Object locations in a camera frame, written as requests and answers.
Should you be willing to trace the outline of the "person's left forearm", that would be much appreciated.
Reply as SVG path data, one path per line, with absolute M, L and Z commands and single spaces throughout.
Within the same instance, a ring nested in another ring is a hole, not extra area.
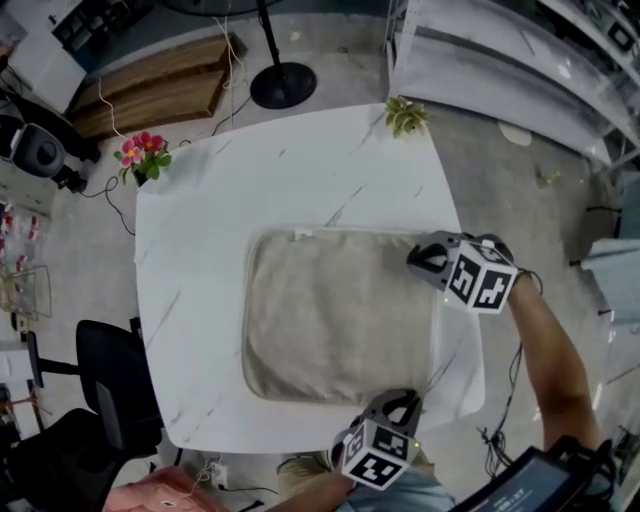
M 346 501 L 354 484 L 340 473 L 328 473 L 266 512 L 335 512 Z

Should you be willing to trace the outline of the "small green potted plant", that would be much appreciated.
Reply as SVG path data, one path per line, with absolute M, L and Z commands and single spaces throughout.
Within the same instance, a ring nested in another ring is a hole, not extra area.
M 403 134 L 418 132 L 425 134 L 430 114 L 420 103 L 414 103 L 404 97 L 390 97 L 385 107 L 385 124 L 394 138 Z

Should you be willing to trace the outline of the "pink cloth bag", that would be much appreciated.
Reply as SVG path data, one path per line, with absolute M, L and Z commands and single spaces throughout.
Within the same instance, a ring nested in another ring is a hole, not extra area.
M 231 512 L 177 467 L 113 488 L 102 512 Z

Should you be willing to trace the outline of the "person's right forearm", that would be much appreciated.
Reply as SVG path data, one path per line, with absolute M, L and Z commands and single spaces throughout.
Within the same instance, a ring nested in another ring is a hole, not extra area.
M 568 436 L 597 449 L 601 436 L 584 364 L 530 275 L 517 278 L 508 303 L 541 414 L 544 447 Z

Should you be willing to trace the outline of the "white metal shelving unit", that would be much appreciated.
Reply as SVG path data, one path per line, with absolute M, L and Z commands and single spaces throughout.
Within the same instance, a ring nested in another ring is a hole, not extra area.
M 640 75 L 568 0 L 532 0 L 580 29 L 605 71 L 500 0 L 389 0 L 389 93 L 510 123 L 616 169 L 640 157 Z

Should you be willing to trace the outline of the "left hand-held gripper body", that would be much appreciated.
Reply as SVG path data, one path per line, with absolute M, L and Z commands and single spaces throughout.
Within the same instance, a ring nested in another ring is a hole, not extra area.
M 417 440 L 364 419 L 336 438 L 331 466 L 358 484 L 383 491 L 409 469 L 419 450 Z

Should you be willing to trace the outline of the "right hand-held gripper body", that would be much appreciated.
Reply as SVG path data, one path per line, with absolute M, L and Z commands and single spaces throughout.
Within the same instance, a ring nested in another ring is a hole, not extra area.
M 499 314 L 518 274 L 495 244 L 462 240 L 444 288 L 444 304 L 469 313 Z

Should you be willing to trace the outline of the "wooden step platform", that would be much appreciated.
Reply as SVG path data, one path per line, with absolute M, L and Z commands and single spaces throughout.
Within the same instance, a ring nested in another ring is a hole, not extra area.
M 94 141 L 117 131 L 211 117 L 233 57 L 246 51 L 230 34 L 155 53 L 82 87 L 66 117 L 82 137 Z

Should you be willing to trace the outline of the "beige towel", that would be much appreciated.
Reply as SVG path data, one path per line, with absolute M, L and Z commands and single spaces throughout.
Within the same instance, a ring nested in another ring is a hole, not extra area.
M 392 389 L 426 394 L 435 290 L 406 258 L 415 233 L 279 229 L 248 260 L 243 373 L 258 397 L 359 406 Z

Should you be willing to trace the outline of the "pink flower potted plant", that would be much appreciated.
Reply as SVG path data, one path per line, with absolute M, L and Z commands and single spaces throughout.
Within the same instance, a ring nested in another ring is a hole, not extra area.
M 149 180 L 158 180 L 172 162 L 168 142 L 147 131 L 125 138 L 114 157 L 119 164 L 119 179 L 123 184 L 132 176 L 138 187 Z

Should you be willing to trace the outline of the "light blue covered table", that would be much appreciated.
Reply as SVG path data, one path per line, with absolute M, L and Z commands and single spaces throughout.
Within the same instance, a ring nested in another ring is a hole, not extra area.
M 618 206 L 590 206 L 587 213 L 607 212 L 615 218 L 613 234 L 594 241 L 588 254 L 573 260 L 593 274 L 606 307 L 599 315 L 611 313 L 612 323 L 640 326 L 640 171 L 621 176 Z

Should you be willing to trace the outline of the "black office chair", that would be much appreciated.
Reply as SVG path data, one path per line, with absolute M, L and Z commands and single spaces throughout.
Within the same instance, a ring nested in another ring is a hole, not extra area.
M 6 456 L 5 472 L 35 512 L 101 512 L 131 460 L 153 456 L 163 422 L 142 339 L 93 320 L 77 324 L 74 364 L 39 354 L 25 335 L 35 383 L 46 373 L 79 378 L 86 405 L 64 414 Z

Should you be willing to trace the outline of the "black chest-worn tablet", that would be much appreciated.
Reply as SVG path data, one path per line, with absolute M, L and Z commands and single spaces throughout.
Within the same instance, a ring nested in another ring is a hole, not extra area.
M 610 440 L 592 450 L 563 436 L 547 451 L 529 448 L 449 512 L 612 512 L 616 477 Z

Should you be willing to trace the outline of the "pile of clear water bottles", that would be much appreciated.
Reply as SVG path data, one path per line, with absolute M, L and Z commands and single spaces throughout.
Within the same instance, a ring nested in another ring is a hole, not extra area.
M 0 202 L 0 267 L 5 273 L 26 270 L 38 258 L 41 217 L 10 202 Z

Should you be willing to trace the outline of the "person's light blue shirt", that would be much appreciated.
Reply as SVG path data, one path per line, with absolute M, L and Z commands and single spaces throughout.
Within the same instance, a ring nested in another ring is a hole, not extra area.
M 449 512 L 455 506 L 434 477 L 408 469 L 384 491 L 358 485 L 335 512 Z

